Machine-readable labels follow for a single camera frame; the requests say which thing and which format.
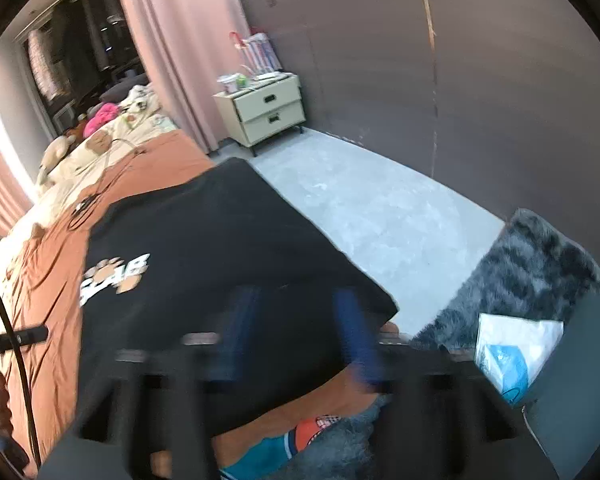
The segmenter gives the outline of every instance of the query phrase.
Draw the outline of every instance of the stuffed animal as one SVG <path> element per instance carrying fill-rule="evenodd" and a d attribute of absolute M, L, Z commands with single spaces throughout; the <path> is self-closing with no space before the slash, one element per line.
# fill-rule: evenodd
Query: stuffed animal
<path fill-rule="evenodd" d="M 40 162 L 40 172 L 38 173 L 36 186 L 40 187 L 46 182 L 51 170 L 64 158 L 74 142 L 75 135 L 60 136 L 46 147 L 45 154 Z"/>

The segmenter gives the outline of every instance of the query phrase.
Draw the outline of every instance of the drawer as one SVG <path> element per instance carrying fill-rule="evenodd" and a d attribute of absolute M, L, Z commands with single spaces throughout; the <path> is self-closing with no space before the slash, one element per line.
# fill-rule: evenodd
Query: drawer
<path fill-rule="evenodd" d="M 299 98 L 298 77 L 292 76 L 235 98 L 234 103 L 240 120 L 245 123 Z"/>
<path fill-rule="evenodd" d="M 277 110 L 272 110 L 270 113 L 257 117 L 252 121 L 243 123 L 242 127 L 249 142 L 255 144 L 259 140 L 272 136 L 302 121 L 304 121 L 302 103 L 296 101 Z"/>

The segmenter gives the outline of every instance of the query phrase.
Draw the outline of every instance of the white plastic bag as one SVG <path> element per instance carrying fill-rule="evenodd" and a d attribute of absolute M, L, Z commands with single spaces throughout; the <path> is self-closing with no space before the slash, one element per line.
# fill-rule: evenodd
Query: white plastic bag
<path fill-rule="evenodd" d="M 562 337 L 561 321 L 480 314 L 475 363 L 507 402 L 518 402 Z"/>

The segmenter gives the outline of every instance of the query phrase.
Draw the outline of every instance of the bed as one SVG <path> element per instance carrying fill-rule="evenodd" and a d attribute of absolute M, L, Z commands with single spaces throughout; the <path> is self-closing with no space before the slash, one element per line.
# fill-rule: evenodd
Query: bed
<path fill-rule="evenodd" d="M 91 227 L 114 202 L 178 186 L 214 168 L 190 137 L 159 113 L 151 91 L 135 99 L 144 104 L 130 106 L 50 173 L 51 188 L 0 243 L 0 288 L 12 324 L 18 329 L 45 323 L 49 329 L 48 341 L 23 349 L 43 460 L 75 416 L 82 329 L 79 294 Z M 109 149 L 103 150 L 107 143 Z M 76 222 L 76 206 L 94 192 L 101 195 L 99 202 L 87 220 Z M 345 264 L 352 266 L 348 260 Z M 377 288 L 381 303 L 395 312 L 392 300 Z M 391 315 L 382 316 L 378 328 Z M 2 358 L 0 369 L 11 392 L 13 436 L 30 453 L 14 359 Z M 286 399 L 217 434 L 219 465 L 235 463 L 263 438 L 290 431 L 303 420 L 354 415 L 370 406 L 376 395 L 358 385 L 349 367 L 338 370 L 301 397 Z M 32 465 L 27 473 L 35 473 Z"/>

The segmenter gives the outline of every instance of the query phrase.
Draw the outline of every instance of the gray fluffy rug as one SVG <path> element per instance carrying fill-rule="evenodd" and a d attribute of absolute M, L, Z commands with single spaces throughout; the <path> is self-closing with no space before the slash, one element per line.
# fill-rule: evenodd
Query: gray fluffy rug
<path fill-rule="evenodd" d="M 549 222 L 519 209 L 455 298 L 414 338 L 414 345 L 471 348 L 478 314 L 560 320 L 590 288 L 600 292 L 600 268 L 578 244 Z"/>

